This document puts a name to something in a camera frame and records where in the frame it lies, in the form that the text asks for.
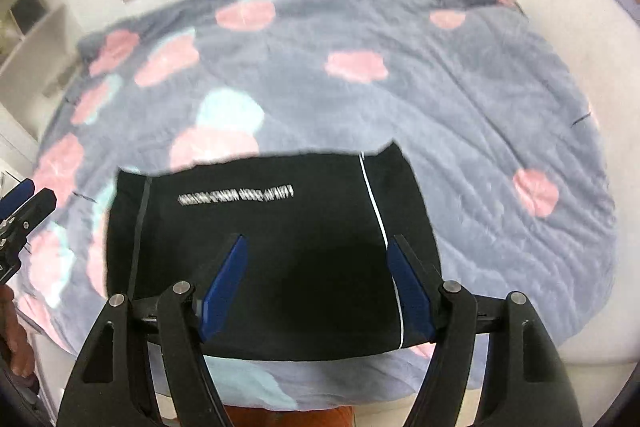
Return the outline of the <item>person's left hand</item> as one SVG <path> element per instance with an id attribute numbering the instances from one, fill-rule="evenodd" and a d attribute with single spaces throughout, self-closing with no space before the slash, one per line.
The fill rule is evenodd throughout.
<path id="1" fill-rule="evenodd" d="M 1 337 L 11 353 L 12 372 L 18 377 L 29 378 L 35 373 L 35 352 L 28 342 L 24 327 L 18 321 L 13 300 L 14 292 L 12 289 L 2 285 L 0 293 Z"/>

